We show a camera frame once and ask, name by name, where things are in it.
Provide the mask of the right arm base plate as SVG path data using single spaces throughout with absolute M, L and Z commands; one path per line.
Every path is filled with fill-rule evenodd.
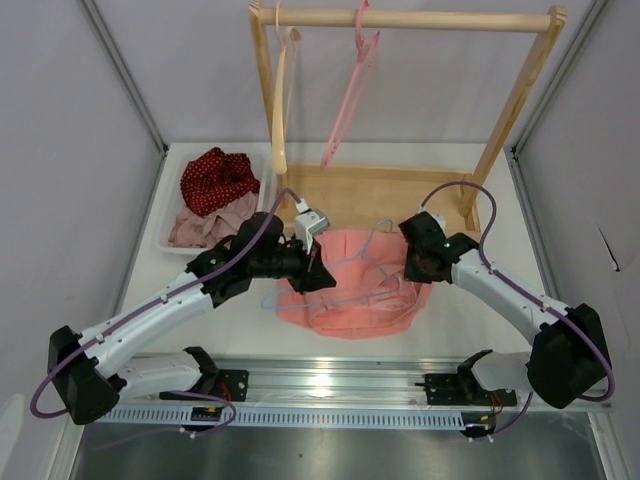
M 432 406 L 515 407 L 518 403 L 513 391 L 485 390 L 473 377 L 456 373 L 427 373 L 415 386 L 423 389 Z

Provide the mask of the salmon pink skirt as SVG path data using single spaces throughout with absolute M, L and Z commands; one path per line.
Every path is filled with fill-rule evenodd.
M 261 307 L 317 334 L 347 340 L 392 336 L 409 329 L 432 286 L 404 278 L 407 244 L 401 233 L 378 229 L 329 230 L 317 237 L 332 288 L 299 294 L 288 281 Z

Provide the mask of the dusty pink cloth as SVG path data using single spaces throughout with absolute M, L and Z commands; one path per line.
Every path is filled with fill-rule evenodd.
M 256 212 L 258 195 L 247 193 L 204 217 L 188 207 L 177 215 L 168 237 L 173 248 L 212 248 L 223 238 L 235 235 L 241 224 Z

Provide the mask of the beige wooden hanger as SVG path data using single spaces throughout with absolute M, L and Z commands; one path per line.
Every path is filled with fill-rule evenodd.
M 285 31 L 282 31 L 280 16 L 281 2 L 278 1 L 275 8 L 275 27 L 280 49 L 273 95 L 271 145 L 273 170 L 277 175 L 285 176 L 288 167 L 286 158 L 287 133 L 296 83 L 301 34 L 296 27 L 292 26 L 288 26 Z

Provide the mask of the light blue wire hanger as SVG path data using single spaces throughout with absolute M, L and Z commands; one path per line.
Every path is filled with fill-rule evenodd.
M 263 297 L 262 309 L 313 315 L 358 307 L 384 310 L 416 297 L 413 285 L 404 279 L 406 244 L 392 220 L 382 219 L 369 230 L 329 230 L 320 235 L 320 244 L 337 285 L 307 294 L 282 286 Z

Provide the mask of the aluminium mounting rail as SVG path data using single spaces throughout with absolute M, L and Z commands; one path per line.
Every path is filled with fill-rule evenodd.
M 224 369 L 249 372 L 244 406 L 405 409 L 425 407 L 416 384 L 449 373 L 459 358 L 242 357 L 215 355 Z

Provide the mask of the pink plastic hanger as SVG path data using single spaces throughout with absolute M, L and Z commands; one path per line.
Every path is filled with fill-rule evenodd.
M 364 14 L 369 9 L 370 2 L 368 0 L 362 0 L 357 9 L 354 35 L 357 50 L 356 64 L 321 158 L 320 168 L 322 170 L 330 166 L 342 144 L 377 60 L 381 31 L 377 30 L 369 37 L 363 33 Z

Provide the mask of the red polka dot cloth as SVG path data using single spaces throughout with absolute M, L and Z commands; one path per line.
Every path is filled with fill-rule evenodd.
M 179 186 L 185 205 L 205 217 L 247 193 L 257 195 L 261 183 L 247 154 L 214 147 L 186 165 Z

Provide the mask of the wooden clothes rack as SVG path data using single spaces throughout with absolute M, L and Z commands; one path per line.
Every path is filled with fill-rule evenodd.
M 267 8 L 259 1 L 250 2 L 248 7 L 270 140 L 280 49 L 275 8 Z M 288 26 L 298 30 L 304 26 L 351 27 L 355 33 L 357 9 L 281 7 L 281 30 L 285 31 Z M 473 238 L 479 237 L 477 195 L 470 185 L 486 181 L 566 21 L 567 10 L 563 6 L 553 6 L 544 15 L 369 9 L 363 22 L 366 37 L 377 30 L 412 29 L 533 33 L 536 38 L 474 170 L 374 165 L 371 162 L 342 164 L 322 170 L 309 163 L 287 162 L 285 176 L 277 175 L 272 166 L 278 187 L 300 188 L 309 199 L 322 203 L 337 227 L 345 228 L 365 226 L 379 217 L 401 221 L 410 207 L 418 204 L 419 194 L 455 181 L 457 187 L 436 202 L 435 210 L 444 215 L 448 226 Z

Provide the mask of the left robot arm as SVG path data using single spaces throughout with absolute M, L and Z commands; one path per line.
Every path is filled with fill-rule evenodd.
M 48 373 L 66 413 L 75 424 L 86 425 L 124 399 L 149 394 L 209 398 L 218 370 L 202 348 L 143 359 L 139 351 L 246 292 L 255 279 L 285 279 L 297 293 L 335 287 L 315 238 L 328 226 L 322 212 L 305 209 L 286 239 L 280 218 L 258 212 L 236 234 L 188 262 L 154 299 L 79 333 L 68 326 L 56 330 L 49 339 Z

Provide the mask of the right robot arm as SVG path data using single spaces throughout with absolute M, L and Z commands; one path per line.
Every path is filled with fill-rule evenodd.
M 482 244 L 464 233 L 446 236 L 436 218 L 421 212 L 400 223 L 407 243 L 405 278 L 422 284 L 446 282 L 481 300 L 527 341 L 528 352 L 479 352 L 461 364 L 458 395 L 479 403 L 495 390 L 533 392 L 563 409 L 606 381 L 598 401 L 609 399 L 615 380 L 597 312 L 570 307 L 521 282 L 488 260 Z

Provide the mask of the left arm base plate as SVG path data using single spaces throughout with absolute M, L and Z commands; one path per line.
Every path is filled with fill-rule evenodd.
M 224 398 L 230 402 L 244 402 L 249 388 L 249 371 L 222 369 L 206 374 L 194 388 L 195 393 Z

